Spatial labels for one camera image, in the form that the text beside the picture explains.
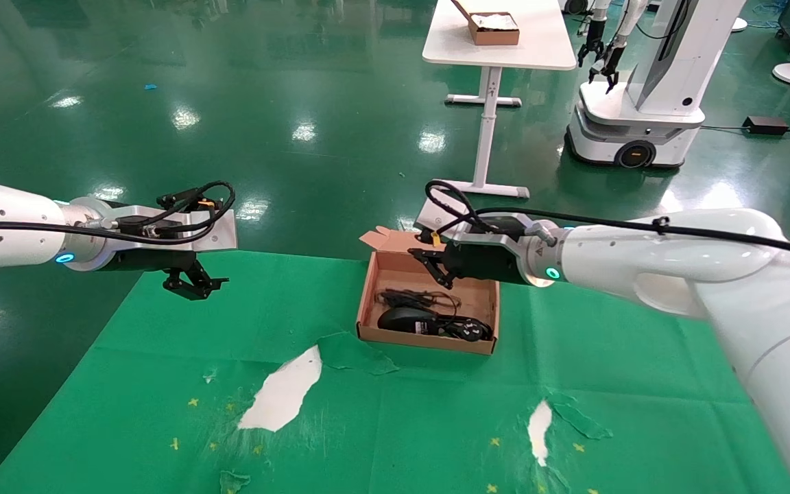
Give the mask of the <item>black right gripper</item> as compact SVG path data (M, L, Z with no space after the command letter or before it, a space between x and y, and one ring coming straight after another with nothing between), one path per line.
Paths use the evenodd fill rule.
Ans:
M455 278L527 283L518 268L517 256L501 245L448 244L444 251L413 248L408 253L447 290L453 288Z

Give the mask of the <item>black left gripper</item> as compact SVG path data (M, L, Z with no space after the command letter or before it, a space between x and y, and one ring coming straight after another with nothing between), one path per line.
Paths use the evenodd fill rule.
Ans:
M189 301L206 300L213 292L228 283L228 277L210 277L200 266L197 254L189 250L132 249L115 253L115 270L130 272L167 272L163 288ZM181 272L188 272L188 281L181 278Z

